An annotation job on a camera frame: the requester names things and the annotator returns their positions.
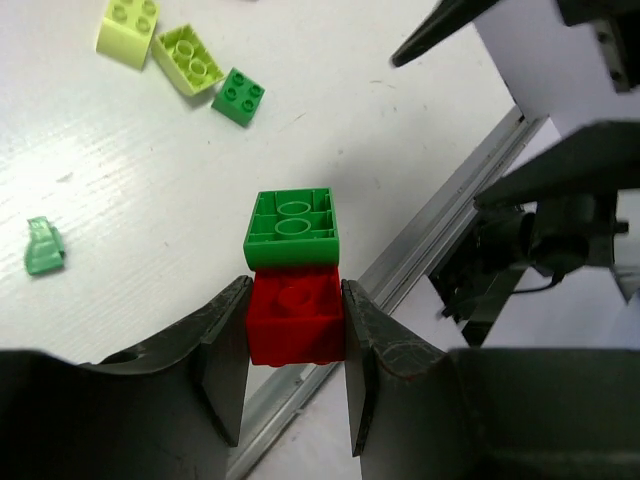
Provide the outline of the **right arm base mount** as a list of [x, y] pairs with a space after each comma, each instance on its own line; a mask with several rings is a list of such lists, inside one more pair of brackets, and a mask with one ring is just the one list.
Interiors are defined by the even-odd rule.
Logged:
[[584, 267], [615, 269], [615, 241], [629, 231], [618, 196], [577, 195], [474, 214], [430, 273], [443, 307], [481, 346], [509, 298], [550, 290]]

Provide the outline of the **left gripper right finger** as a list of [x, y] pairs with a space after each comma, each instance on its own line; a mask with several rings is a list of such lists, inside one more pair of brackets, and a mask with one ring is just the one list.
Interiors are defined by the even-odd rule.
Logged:
[[639, 355], [444, 352], [342, 284], [351, 449], [366, 479], [635, 479]]

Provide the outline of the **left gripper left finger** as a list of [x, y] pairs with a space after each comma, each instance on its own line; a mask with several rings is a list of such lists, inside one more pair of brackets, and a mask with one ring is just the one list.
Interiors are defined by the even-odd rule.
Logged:
[[1, 354], [5, 479], [222, 479], [239, 442], [253, 282], [98, 364]]

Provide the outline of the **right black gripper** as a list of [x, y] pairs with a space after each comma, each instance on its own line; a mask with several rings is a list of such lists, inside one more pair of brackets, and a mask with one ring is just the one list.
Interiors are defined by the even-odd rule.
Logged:
[[[500, 0], [442, 0], [392, 54], [402, 67], [473, 22]], [[639, 2], [558, 1], [566, 26], [589, 24], [617, 93], [639, 87]], [[476, 195], [478, 210], [639, 187], [639, 123], [586, 125]]]

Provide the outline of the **red long lego brick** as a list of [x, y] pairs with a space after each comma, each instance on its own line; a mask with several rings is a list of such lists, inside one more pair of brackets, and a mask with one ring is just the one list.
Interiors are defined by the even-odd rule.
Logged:
[[345, 317], [336, 266], [255, 273], [246, 330], [258, 366], [325, 365], [345, 359]]

